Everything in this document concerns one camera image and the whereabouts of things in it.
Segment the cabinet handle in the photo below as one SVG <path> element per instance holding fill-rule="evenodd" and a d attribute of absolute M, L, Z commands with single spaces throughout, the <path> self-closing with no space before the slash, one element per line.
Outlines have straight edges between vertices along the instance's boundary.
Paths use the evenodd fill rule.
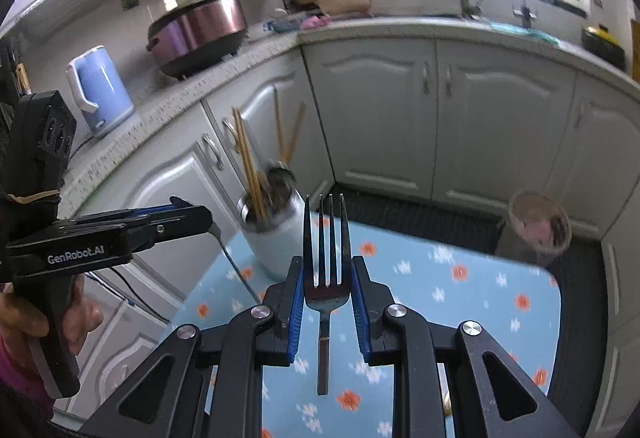
<path fill-rule="evenodd" d="M 234 138 L 234 151 L 240 154 L 240 148 L 238 147 L 238 133 L 236 132 L 236 128 L 234 128 L 234 125 L 226 117 L 222 119 L 222 125 L 229 130 L 229 133 L 231 133 L 231 136 Z"/>
<path fill-rule="evenodd" d="M 422 92 L 429 95 L 429 63 L 424 63 L 422 67 Z"/>
<path fill-rule="evenodd" d="M 220 150 L 218 149 L 216 144 L 213 143 L 213 140 L 208 133 L 203 133 L 202 140 L 209 146 L 210 150 L 213 151 L 213 154 L 216 155 L 216 159 L 218 160 L 216 166 L 222 171 L 225 168 L 225 164 L 222 161 L 222 154 L 220 153 Z"/>
<path fill-rule="evenodd" d="M 451 91 L 451 65 L 447 66 L 447 81 L 445 86 L 447 88 L 447 97 L 452 97 L 453 92 Z"/>
<path fill-rule="evenodd" d="M 575 117 L 574 128 L 580 129 L 582 119 L 584 118 L 584 100 L 580 103 L 580 110 L 578 110 L 578 116 Z"/>

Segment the floral tablecloth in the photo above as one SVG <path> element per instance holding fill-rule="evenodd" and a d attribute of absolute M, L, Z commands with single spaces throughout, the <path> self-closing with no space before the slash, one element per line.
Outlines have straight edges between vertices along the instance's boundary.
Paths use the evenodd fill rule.
<path fill-rule="evenodd" d="M 443 325 L 479 322 L 546 393 L 560 326 L 560 293 L 548 272 L 357 223 L 350 223 L 350 233 L 352 252 L 365 257 L 372 280 L 387 284 L 396 302 Z M 229 248 L 252 288 L 264 293 L 274 281 L 244 237 L 236 235 Z M 190 294 L 172 328 L 187 322 L 200 328 L 224 324 L 253 304 L 221 256 Z M 264 368 L 263 438 L 390 437 L 393 370 L 370 368 L 362 360 L 351 301 L 331 317 L 329 393 L 316 395 L 318 323 L 318 313 L 305 306 L 294 364 Z M 440 382 L 446 392 L 442 365 Z M 446 425 L 447 435 L 454 436 L 451 418 Z"/>

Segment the pink sleeve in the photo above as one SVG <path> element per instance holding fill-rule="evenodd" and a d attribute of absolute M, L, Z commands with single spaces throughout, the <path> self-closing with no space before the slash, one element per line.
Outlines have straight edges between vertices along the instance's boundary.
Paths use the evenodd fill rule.
<path fill-rule="evenodd" d="M 24 371 L 6 352 L 4 342 L 0 338 L 0 380 L 15 391 L 21 392 L 33 400 L 46 416 L 53 417 L 53 399 L 44 389 L 39 376 Z"/>

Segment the blue kettle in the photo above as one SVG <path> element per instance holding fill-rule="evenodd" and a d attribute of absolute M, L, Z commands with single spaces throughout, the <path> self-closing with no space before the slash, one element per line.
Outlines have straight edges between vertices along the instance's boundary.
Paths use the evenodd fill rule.
<path fill-rule="evenodd" d="M 104 46 L 73 59 L 66 68 L 66 78 L 94 136 L 105 136 L 133 113 L 127 89 Z"/>

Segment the wall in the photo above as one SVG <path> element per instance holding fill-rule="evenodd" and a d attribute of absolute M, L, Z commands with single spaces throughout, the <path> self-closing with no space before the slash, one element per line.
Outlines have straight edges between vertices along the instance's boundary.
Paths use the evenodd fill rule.
<path fill-rule="evenodd" d="M 626 72 L 631 74 L 633 42 L 630 20 L 636 18 L 633 0 L 590 0 L 588 5 L 589 25 L 601 23 L 609 28 L 609 33 L 625 49 Z"/>
<path fill-rule="evenodd" d="M 164 88 L 174 79 L 163 75 L 145 49 L 153 9 L 161 0 L 140 0 L 140 5 L 123 11 L 119 0 L 105 0 L 90 14 L 79 18 L 51 36 L 45 43 L 32 44 L 22 54 L 34 92 L 60 90 L 78 119 L 72 151 L 90 136 L 89 128 L 73 101 L 66 80 L 68 62 L 86 50 L 104 45 L 113 59 L 135 105 Z M 240 0 L 249 24 L 260 22 L 282 0 Z"/>
<path fill-rule="evenodd" d="M 48 42 L 31 46 L 23 55 L 34 91 L 59 89 L 79 119 L 75 148 L 90 136 L 70 95 L 66 82 L 66 64 L 85 50 L 104 44 L 113 58 L 135 104 L 142 103 L 155 90 L 165 87 L 173 79 L 165 77 L 156 67 L 152 56 L 146 52 L 146 30 L 151 23 L 147 5 L 159 0 L 140 0 L 139 7 L 123 12 L 118 0 L 106 0 L 97 10 L 53 35 Z M 250 24 L 265 19 L 270 11 L 282 5 L 281 0 L 241 0 Z M 520 24 L 513 16 L 513 8 L 521 0 L 482 0 L 482 15 L 489 20 Z M 534 24 L 563 40 L 580 44 L 580 28 L 583 25 L 604 22 L 620 39 L 630 57 L 630 31 L 628 30 L 627 0 L 603 0 L 602 11 L 595 10 L 589 21 L 549 4 L 531 1 L 537 13 Z M 459 0 L 373 0 L 372 12 L 382 15 L 424 15 L 434 13 L 458 14 Z"/>

